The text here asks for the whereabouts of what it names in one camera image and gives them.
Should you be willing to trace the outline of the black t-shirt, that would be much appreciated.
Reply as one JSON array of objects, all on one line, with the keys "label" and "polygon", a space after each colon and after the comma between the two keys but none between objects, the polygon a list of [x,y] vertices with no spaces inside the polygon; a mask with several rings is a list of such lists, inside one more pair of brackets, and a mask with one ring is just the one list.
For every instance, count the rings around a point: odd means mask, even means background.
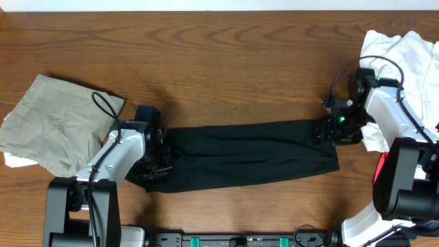
[{"label": "black t-shirt", "polygon": [[316,144],[316,120],[176,128],[167,133],[174,166],[153,177],[140,167],[126,180],[147,192],[178,193],[260,185],[337,171],[335,146]]}]

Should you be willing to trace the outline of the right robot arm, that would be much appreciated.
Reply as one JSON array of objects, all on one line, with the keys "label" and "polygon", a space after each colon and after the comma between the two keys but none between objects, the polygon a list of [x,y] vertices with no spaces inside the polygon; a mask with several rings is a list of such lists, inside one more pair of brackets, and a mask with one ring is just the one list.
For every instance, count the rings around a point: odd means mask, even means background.
[{"label": "right robot arm", "polygon": [[361,128],[378,125],[388,152],[372,181],[372,202],[345,219],[327,246],[409,246],[438,236],[438,138],[404,98],[402,82],[358,68],[348,78],[348,99],[329,95],[314,132],[315,143],[357,144]]}]

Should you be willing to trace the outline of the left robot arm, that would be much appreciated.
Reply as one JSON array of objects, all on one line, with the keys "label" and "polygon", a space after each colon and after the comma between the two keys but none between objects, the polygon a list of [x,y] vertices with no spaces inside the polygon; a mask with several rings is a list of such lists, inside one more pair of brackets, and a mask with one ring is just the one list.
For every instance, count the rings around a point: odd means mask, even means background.
[{"label": "left robot arm", "polygon": [[118,189],[124,180],[144,187],[173,169],[160,124],[157,108],[139,106],[134,119],[117,122],[86,168],[50,182],[44,246],[153,246],[144,228],[121,223]]}]

